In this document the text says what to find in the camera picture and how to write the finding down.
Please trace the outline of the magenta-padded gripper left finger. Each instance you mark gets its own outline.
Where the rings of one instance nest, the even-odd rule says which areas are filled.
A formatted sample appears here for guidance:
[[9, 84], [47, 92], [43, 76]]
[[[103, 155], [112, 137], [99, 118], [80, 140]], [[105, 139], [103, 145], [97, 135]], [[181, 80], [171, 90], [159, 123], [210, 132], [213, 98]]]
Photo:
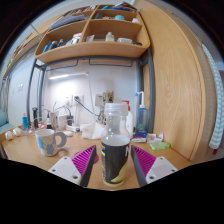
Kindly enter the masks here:
[[62, 157], [49, 172], [81, 187], [87, 187], [96, 156], [96, 146], [93, 145], [72, 157]]

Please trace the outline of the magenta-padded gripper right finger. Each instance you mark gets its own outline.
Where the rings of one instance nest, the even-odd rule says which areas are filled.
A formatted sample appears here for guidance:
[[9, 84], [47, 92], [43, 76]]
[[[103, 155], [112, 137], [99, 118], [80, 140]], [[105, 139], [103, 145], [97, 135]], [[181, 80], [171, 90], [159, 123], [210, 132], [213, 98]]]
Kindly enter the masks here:
[[165, 157], [155, 157], [137, 146], [131, 146], [131, 157], [140, 187], [178, 171]]

